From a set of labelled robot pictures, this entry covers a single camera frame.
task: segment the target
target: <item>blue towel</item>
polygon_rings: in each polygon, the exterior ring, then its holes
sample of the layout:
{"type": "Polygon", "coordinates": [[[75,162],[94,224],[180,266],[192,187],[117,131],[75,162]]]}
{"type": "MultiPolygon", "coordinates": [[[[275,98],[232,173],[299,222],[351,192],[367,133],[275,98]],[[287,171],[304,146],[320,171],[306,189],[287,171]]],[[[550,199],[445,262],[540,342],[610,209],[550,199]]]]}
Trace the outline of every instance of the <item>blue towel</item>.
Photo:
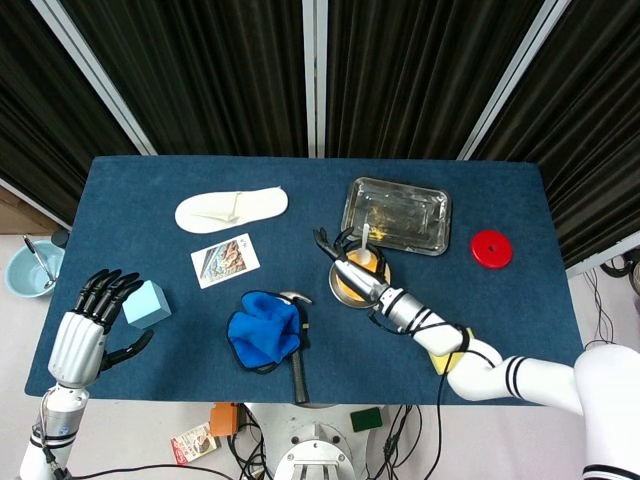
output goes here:
{"type": "Polygon", "coordinates": [[[271,293],[249,292],[242,296],[242,306],[245,312],[233,314],[227,336],[245,368],[278,365],[300,347],[295,305],[271,293]]]}

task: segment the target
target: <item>small card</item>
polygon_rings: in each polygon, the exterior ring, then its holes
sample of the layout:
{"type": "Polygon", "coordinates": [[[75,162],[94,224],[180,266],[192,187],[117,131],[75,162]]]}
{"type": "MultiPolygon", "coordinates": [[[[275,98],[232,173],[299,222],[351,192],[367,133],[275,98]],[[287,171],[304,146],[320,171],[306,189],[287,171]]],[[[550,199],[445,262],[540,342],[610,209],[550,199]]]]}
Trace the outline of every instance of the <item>small card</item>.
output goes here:
{"type": "Polygon", "coordinates": [[[191,254],[200,288],[207,288],[260,268],[249,234],[191,254]]]}
{"type": "Polygon", "coordinates": [[[178,465],[184,465],[213,452],[218,445],[209,433],[209,424],[203,423],[171,439],[171,449],[178,465]]]}

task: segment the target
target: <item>blue table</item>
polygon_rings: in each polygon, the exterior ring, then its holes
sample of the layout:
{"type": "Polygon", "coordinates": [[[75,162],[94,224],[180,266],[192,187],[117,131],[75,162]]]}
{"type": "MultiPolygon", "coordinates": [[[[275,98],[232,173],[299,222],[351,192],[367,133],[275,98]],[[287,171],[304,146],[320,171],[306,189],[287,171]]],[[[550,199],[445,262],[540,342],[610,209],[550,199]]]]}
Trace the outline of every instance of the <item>blue table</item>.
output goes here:
{"type": "MultiPolygon", "coordinates": [[[[470,326],[504,357],[522,355],[572,365],[580,337],[555,230],[535,165],[506,162],[241,158],[215,156],[102,157],[93,162],[60,280],[38,344],[26,392],[52,385],[47,363],[63,313],[85,280],[101,268],[138,271],[166,294],[173,315],[156,326],[136,358],[105,372],[93,397],[181,401],[292,402],[291,369],[243,371],[226,339],[226,324],[248,290],[298,290],[308,308],[311,348],[304,351],[314,403],[432,404],[439,377],[410,338],[373,326],[363,311],[329,291],[329,259],[312,229],[339,232],[349,185],[359,176],[442,188],[453,203],[448,251],[426,257],[388,251],[393,284],[443,318],[470,326]],[[209,235],[177,227],[176,206],[212,191],[281,185],[281,216],[209,235]],[[470,253],[472,236],[492,228],[514,247],[511,264],[487,270],[470,253]],[[201,290],[190,253],[249,233],[261,268],[201,290]]],[[[139,331],[119,319],[110,350],[139,331]]],[[[449,393],[445,403],[465,401],[449,393]]],[[[499,400],[491,403],[513,403],[499,400]]]]}

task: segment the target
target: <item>spoon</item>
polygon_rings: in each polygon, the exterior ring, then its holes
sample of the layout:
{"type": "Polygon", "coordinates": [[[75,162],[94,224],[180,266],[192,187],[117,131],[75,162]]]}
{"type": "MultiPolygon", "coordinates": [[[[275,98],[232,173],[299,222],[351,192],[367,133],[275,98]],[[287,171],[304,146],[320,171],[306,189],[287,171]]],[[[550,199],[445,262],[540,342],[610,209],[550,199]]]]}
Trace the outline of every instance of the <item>spoon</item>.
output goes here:
{"type": "Polygon", "coordinates": [[[362,243],[356,251],[356,258],[360,265],[366,265],[371,260],[371,252],[367,250],[367,240],[369,239],[369,224],[365,223],[362,227],[362,243]]]}
{"type": "Polygon", "coordinates": [[[29,251],[33,253],[34,257],[36,257],[36,260],[38,261],[42,269],[45,271],[45,273],[47,274],[47,277],[49,277],[49,280],[47,280],[47,283],[44,284],[44,289],[46,290],[47,288],[49,288],[51,285],[55,283],[56,277],[54,277],[53,274],[49,271],[49,268],[47,268],[47,265],[44,263],[44,261],[42,260],[42,257],[36,250],[36,246],[33,244],[31,240],[29,240],[29,237],[27,237],[26,235],[23,235],[22,239],[24,240],[24,243],[27,245],[27,248],[29,249],[29,251]]]}

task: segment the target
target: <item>red disc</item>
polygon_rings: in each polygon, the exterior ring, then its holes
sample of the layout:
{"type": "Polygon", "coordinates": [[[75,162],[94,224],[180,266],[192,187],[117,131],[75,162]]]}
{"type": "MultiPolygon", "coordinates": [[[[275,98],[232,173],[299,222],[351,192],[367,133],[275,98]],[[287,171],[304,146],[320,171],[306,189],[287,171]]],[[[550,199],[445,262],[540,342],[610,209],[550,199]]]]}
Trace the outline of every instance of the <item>red disc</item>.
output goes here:
{"type": "Polygon", "coordinates": [[[506,267],[513,258],[511,242],[496,230],[483,230],[471,239],[471,253],[487,268],[506,267]]]}

